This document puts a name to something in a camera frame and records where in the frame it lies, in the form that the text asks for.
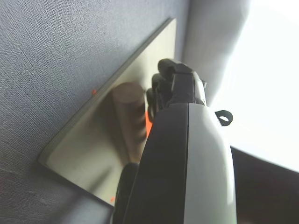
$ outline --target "white surface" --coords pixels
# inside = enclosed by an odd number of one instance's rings
[[[214,109],[242,151],[299,171],[299,2],[253,0]]]
[[[89,102],[49,143],[39,161],[67,180],[113,204],[119,177],[126,163],[116,147],[116,133],[109,133],[109,113],[100,108],[109,91],[123,82],[138,81],[151,87],[151,77],[158,72],[158,61],[173,58],[176,20],[168,20],[108,80]]]
[[[185,224],[236,224],[229,143],[210,108],[189,104]]]

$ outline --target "dark floor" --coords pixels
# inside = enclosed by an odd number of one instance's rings
[[[49,140],[186,0],[0,3],[0,223],[107,223],[111,208],[36,163]]]

